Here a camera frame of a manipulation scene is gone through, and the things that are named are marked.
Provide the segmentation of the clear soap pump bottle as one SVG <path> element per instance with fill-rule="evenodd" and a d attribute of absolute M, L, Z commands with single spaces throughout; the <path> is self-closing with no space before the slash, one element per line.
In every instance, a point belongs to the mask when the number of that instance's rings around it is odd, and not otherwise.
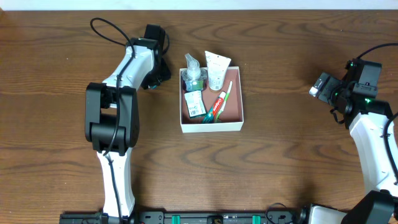
<path fill-rule="evenodd" d="M 190 54 L 185 54 L 185 59 L 187 68 L 181 72 L 183 89 L 187 92 L 203 91 L 206 88 L 207 71 Z"/>

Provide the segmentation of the green white soap packet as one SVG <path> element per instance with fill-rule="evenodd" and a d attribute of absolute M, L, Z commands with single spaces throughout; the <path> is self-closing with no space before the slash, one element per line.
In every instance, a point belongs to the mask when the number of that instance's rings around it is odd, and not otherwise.
<path fill-rule="evenodd" d="M 190 119 L 206 115 L 206 109 L 200 90 L 186 92 L 184 97 Z"/>

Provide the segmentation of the white shampoo tube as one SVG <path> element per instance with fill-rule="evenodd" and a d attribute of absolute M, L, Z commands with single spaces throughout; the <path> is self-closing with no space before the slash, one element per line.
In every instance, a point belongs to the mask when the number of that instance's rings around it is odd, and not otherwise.
<path fill-rule="evenodd" d="M 231 59 L 209 51 L 205 51 L 205 58 L 208 70 L 208 85 L 212 91 L 220 91 Z"/>

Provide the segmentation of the green toothpaste tube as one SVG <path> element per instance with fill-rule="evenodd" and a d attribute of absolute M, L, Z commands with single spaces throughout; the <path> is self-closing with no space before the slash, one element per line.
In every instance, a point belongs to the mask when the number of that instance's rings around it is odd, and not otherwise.
<path fill-rule="evenodd" d="M 218 114 L 219 110 L 221 109 L 225 96 L 226 96 L 225 91 L 222 91 L 218 95 L 216 101 L 213 103 L 212 107 L 208 110 L 207 114 L 205 115 L 202 121 L 203 124 L 209 124 L 215 121 L 215 116 Z"/>

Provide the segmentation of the green white toothbrush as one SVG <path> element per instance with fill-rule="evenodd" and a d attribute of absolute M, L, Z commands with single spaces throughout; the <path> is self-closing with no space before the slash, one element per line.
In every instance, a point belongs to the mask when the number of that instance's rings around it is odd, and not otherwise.
<path fill-rule="evenodd" d="M 231 80 L 231 81 L 229 82 L 229 87 L 228 87 L 228 90 L 227 90 L 227 92 L 226 92 L 226 96 L 225 96 L 225 98 L 224 98 L 224 102 L 223 102 L 223 104 L 221 105 L 221 108 L 220 108 L 219 112 L 217 113 L 217 115 L 216 115 L 216 117 L 215 117 L 215 123 L 221 123 L 219 117 L 220 117 L 220 115 L 222 114 L 222 112 L 224 111 L 224 108 L 225 108 L 225 106 L 226 106 L 226 102 L 227 102 L 227 100 L 228 100 L 229 94 L 231 93 L 232 86 L 233 86 L 233 81 Z"/>

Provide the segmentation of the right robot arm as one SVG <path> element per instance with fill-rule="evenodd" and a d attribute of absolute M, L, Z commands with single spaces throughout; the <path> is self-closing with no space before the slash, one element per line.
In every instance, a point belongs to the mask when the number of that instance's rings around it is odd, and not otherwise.
<path fill-rule="evenodd" d="M 323 72 L 309 94 L 329 104 L 343 118 L 358 151 L 365 196 L 348 212 L 312 205 L 306 223 L 388 223 L 397 217 L 397 144 L 388 102 L 377 100 L 382 65 L 353 58 L 342 79 Z"/>

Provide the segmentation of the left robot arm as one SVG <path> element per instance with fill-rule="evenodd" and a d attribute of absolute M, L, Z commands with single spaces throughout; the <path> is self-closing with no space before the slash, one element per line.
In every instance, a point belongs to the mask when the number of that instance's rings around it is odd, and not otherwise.
<path fill-rule="evenodd" d="M 154 89 L 171 77 L 163 58 L 170 41 L 166 31 L 149 24 L 143 37 L 126 39 L 124 57 L 101 83 L 85 93 L 85 137 L 101 163 L 105 201 L 102 223 L 132 223 L 135 197 L 131 155 L 139 137 L 137 91 Z"/>

